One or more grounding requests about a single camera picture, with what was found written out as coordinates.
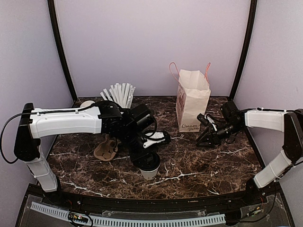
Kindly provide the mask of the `single black cup lid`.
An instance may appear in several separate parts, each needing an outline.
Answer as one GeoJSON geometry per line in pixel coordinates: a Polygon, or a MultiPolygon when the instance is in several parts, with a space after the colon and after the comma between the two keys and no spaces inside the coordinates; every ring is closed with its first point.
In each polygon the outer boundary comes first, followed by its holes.
{"type": "Polygon", "coordinates": [[[160,166],[160,156],[155,152],[150,152],[139,159],[146,159],[148,167],[160,166]]]}

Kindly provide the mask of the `white paper coffee cup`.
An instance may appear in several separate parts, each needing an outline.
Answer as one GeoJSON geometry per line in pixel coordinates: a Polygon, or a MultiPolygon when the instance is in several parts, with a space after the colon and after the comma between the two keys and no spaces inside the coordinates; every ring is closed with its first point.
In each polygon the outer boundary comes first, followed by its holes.
{"type": "Polygon", "coordinates": [[[141,174],[143,176],[144,179],[146,180],[152,180],[155,178],[155,176],[158,173],[160,166],[152,166],[152,167],[148,167],[148,166],[143,166],[140,169],[141,174]]]}

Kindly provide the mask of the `white paper takeout bag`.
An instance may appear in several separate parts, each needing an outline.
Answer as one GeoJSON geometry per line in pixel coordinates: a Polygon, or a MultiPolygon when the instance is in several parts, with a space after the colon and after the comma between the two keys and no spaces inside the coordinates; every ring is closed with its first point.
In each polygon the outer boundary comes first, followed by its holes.
{"type": "Polygon", "coordinates": [[[208,63],[205,73],[199,70],[177,70],[172,76],[178,82],[176,114],[179,132],[199,132],[199,114],[205,114],[211,90],[208,79],[208,63]]]}

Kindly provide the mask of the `brown cardboard cup carrier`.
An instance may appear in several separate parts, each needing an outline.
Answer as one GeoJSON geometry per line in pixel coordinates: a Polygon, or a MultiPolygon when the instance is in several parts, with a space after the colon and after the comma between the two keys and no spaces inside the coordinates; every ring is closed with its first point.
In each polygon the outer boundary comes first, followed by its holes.
{"type": "Polygon", "coordinates": [[[119,140],[116,137],[105,135],[105,140],[94,149],[94,157],[105,162],[111,161],[118,152],[119,140]]]}

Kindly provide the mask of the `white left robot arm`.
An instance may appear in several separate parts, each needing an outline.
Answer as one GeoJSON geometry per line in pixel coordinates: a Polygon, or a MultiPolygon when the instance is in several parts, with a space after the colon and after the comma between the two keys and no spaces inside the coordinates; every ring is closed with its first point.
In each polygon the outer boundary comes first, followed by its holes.
{"type": "Polygon", "coordinates": [[[20,121],[14,155],[28,166],[56,206],[63,206],[67,196],[59,190],[60,181],[41,151],[42,137],[74,133],[112,136],[128,148],[133,165],[143,171],[143,175],[155,173],[160,166],[160,156],[153,147],[170,143],[167,132],[147,130],[157,121],[144,104],[130,109],[113,101],[99,101],[86,107],[46,110],[27,103],[17,116],[20,121]]]}

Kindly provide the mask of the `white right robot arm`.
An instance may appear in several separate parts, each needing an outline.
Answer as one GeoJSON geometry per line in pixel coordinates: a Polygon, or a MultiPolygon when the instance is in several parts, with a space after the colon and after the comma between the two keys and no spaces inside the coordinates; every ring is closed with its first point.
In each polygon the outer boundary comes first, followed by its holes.
{"type": "Polygon", "coordinates": [[[254,178],[261,189],[280,179],[303,158],[303,111],[270,110],[264,108],[239,110],[228,105],[221,107],[225,123],[217,125],[215,119],[199,114],[197,119],[206,127],[196,145],[214,148],[238,132],[249,129],[266,162],[254,178]]]}

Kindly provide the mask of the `bundle of white wrapped straws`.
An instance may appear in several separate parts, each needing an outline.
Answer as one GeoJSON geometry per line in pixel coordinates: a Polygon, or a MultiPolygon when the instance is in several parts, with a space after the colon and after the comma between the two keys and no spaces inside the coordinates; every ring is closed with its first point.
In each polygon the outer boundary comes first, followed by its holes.
{"type": "Polygon", "coordinates": [[[109,89],[103,89],[100,92],[105,101],[113,101],[122,108],[131,108],[135,87],[130,83],[116,83],[109,89]]]}

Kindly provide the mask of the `stack of white paper cups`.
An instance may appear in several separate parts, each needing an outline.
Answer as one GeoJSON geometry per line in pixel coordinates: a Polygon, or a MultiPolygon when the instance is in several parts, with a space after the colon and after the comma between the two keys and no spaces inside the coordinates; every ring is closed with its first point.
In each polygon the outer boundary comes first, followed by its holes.
{"type": "Polygon", "coordinates": [[[92,100],[85,101],[85,102],[83,102],[83,103],[80,105],[80,108],[88,107],[88,106],[90,106],[90,105],[92,105],[92,104],[94,104],[94,103],[95,103],[95,102],[92,101],[92,100]]]}

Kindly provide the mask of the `black table front rail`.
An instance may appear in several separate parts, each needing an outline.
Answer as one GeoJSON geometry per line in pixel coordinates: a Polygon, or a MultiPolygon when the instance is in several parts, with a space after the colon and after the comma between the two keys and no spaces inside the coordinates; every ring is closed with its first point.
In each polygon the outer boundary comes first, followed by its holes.
{"type": "Polygon", "coordinates": [[[29,184],[26,195],[34,195],[42,199],[43,202],[60,207],[69,208],[73,211],[84,211],[101,213],[110,211],[130,211],[130,212],[181,212],[205,210],[207,213],[220,212],[240,215],[240,209],[246,206],[261,205],[265,211],[275,204],[272,196],[275,194],[274,187],[265,190],[265,195],[248,194],[245,191],[234,192],[224,195],[198,197],[190,199],[172,200],[135,200],[135,199],[115,199],[89,196],[71,192],[60,191],[55,195],[46,195],[38,185],[29,184]]]}

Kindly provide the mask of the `black right frame post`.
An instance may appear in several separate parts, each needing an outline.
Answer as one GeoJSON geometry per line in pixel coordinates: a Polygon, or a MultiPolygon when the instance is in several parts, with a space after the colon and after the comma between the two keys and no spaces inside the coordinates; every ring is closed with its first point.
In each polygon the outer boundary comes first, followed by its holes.
{"type": "Polygon", "coordinates": [[[250,9],[249,9],[247,27],[246,27],[246,32],[245,32],[245,36],[244,36],[241,55],[240,55],[238,67],[236,70],[235,78],[234,78],[234,81],[232,84],[232,88],[231,88],[231,91],[229,94],[229,100],[231,100],[231,101],[233,101],[236,96],[236,92],[238,90],[240,80],[242,77],[242,73],[244,70],[246,58],[247,58],[248,51],[249,51],[252,31],[253,31],[253,27],[254,27],[255,15],[256,15],[256,11],[257,11],[257,4],[258,4],[257,0],[250,1],[250,9]]]}

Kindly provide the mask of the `black frame post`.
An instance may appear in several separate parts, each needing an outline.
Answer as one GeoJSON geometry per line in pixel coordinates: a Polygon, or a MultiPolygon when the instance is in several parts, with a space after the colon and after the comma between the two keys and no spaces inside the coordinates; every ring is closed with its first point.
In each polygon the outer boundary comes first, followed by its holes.
{"type": "Polygon", "coordinates": [[[62,71],[64,74],[64,78],[66,81],[66,84],[69,89],[69,93],[72,97],[73,101],[76,101],[78,99],[76,90],[71,78],[70,70],[68,67],[68,63],[66,60],[64,48],[63,48],[63,43],[61,39],[61,34],[60,34],[60,29],[59,29],[59,24],[58,24],[58,19],[57,19],[57,14],[56,14],[56,9],[55,9],[55,1],[54,0],[48,0],[48,11],[49,11],[49,16],[50,16],[50,21],[51,21],[51,26],[53,30],[53,36],[56,44],[56,49],[58,52],[59,60],[61,63],[62,71]]]}
{"type": "Polygon", "coordinates": [[[242,73],[244,70],[246,58],[247,58],[248,51],[249,51],[252,31],[253,31],[253,27],[254,27],[255,15],[256,15],[256,11],[257,11],[257,4],[258,4],[257,0],[250,1],[250,9],[249,9],[247,27],[246,27],[246,32],[245,32],[245,36],[244,36],[241,55],[240,55],[238,67],[236,70],[235,78],[234,78],[234,81],[232,84],[232,88],[231,88],[231,91],[229,94],[229,100],[231,100],[231,101],[233,101],[236,96],[236,92],[238,90],[240,80],[242,77],[242,73]]]}

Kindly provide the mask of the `black left frame post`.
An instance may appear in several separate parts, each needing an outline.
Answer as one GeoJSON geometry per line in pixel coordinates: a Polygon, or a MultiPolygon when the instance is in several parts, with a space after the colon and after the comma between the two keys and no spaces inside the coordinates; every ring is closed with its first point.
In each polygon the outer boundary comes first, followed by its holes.
{"type": "Polygon", "coordinates": [[[63,48],[63,43],[61,39],[61,34],[60,34],[60,29],[59,29],[59,24],[58,24],[58,19],[57,19],[57,14],[56,14],[56,9],[55,9],[55,1],[54,0],[48,0],[48,11],[49,11],[49,16],[50,16],[50,21],[51,21],[51,26],[53,30],[53,36],[56,44],[56,49],[58,52],[59,60],[61,63],[62,71],[64,74],[64,78],[66,81],[66,84],[69,89],[69,93],[72,97],[73,101],[76,101],[78,99],[76,90],[71,78],[70,70],[68,67],[68,63],[66,60],[64,48],[63,48]]]}

